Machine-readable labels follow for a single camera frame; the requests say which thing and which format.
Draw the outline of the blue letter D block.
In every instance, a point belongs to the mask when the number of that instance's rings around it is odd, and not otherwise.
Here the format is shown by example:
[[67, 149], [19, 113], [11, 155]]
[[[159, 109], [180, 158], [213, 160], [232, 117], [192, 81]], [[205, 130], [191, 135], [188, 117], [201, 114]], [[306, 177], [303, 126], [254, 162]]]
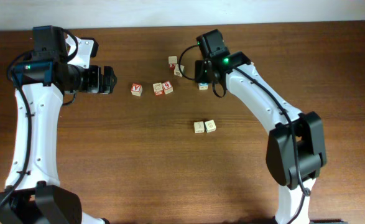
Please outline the blue letter D block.
[[208, 83], [199, 83], [198, 84], [198, 89], [199, 90], [207, 90], [208, 89]]

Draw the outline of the red number 6 block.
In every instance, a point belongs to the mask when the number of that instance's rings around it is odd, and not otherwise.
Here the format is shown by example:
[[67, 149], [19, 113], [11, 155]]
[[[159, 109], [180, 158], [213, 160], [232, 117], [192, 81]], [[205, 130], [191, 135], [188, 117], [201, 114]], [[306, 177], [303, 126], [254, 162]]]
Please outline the red number 6 block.
[[162, 88], [166, 95], [173, 92], [173, 86], [169, 81], [162, 83]]

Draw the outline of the green sided wooden block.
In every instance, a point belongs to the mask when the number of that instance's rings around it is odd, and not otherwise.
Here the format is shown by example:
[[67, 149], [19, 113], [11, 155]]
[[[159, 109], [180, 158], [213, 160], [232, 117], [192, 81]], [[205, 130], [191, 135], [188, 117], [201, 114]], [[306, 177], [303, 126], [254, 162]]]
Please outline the green sided wooden block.
[[216, 130], [215, 121], [213, 119], [209, 120], [209, 121], [205, 121], [204, 124], [205, 124], [205, 130], [207, 133], [210, 133], [210, 132], [213, 132]]

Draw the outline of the number 1 wooden block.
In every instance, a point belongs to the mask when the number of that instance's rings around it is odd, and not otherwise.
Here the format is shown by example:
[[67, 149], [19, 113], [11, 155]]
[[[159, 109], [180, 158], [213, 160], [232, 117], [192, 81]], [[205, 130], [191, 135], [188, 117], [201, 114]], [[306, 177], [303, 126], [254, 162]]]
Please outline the number 1 wooden block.
[[204, 133], [205, 132], [205, 124], [204, 124], [203, 121], [194, 122], [193, 125], [194, 125], [195, 134]]

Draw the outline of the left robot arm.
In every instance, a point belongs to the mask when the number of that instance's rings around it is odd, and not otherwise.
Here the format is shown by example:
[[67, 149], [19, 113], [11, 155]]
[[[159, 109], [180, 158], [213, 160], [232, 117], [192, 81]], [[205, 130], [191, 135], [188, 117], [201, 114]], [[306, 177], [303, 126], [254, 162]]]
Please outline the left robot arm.
[[65, 95], [111, 94], [117, 78], [110, 66], [92, 65], [91, 37], [56, 26], [33, 28], [34, 48], [18, 55], [6, 76], [15, 89], [14, 155], [0, 192], [1, 223], [105, 223], [85, 213], [77, 194], [60, 185], [57, 125]]

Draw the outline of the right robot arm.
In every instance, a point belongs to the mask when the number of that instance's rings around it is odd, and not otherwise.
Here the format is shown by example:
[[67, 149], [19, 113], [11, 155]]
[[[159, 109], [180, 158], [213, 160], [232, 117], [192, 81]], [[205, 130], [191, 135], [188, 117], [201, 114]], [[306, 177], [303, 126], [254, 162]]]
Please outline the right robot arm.
[[326, 165], [322, 120], [285, 101], [260, 76], [242, 52], [231, 54], [217, 29], [196, 38], [202, 60], [195, 63], [195, 81], [220, 84], [239, 98], [268, 135], [266, 165], [279, 185], [279, 202], [272, 223], [311, 223], [310, 196]]

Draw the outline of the letter K wooden block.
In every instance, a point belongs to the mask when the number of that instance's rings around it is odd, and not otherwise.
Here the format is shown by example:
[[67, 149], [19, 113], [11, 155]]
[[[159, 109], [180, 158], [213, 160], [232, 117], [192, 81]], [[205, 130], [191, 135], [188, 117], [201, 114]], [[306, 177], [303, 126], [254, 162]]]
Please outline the letter K wooden block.
[[174, 75], [178, 76], [178, 77], [182, 77], [182, 73], [184, 72], [185, 67], [183, 65], [179, 65], [176, 64], [175, 68], [174, 68]]

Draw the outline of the letter E wooden block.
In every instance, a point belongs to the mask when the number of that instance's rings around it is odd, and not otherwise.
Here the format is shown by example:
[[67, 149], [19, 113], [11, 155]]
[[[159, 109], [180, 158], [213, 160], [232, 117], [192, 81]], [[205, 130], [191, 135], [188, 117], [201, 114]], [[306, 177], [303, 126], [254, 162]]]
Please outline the letter E wooden block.
[[169, 63], [169, 68], [170, 69], [174, 69], [175, 66], [178, 64], [178, 58], [177, 58], [177, 56], [175, 56], [175, 55], [169, 56], [168, 57], [168, 63]]

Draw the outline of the red letter A block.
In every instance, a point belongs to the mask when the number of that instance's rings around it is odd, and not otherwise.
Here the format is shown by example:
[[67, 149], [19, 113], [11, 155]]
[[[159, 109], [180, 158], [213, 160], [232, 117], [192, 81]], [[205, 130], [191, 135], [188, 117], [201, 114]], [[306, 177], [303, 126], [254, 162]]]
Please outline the red letter A block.
[[134, 96], [141, 96], [142, 95], [142, 85], [138, 83], [133, 83], [131, 87], [131, 93]]

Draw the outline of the snail picture wooden block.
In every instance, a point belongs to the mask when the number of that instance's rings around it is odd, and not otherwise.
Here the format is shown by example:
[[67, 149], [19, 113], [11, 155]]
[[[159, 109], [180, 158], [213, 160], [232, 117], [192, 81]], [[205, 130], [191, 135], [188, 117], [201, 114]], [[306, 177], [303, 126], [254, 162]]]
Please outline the snail picture wooden block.
[[159, 83], [154, 83], [153, 84], [153, 89], [154, 89], [154, 94], [157, 96], [157, 95], [163, 95], [164, 94], [164, 89], [163, 89], [163, 86], [162, 86], [162, 83], [159, 82]]

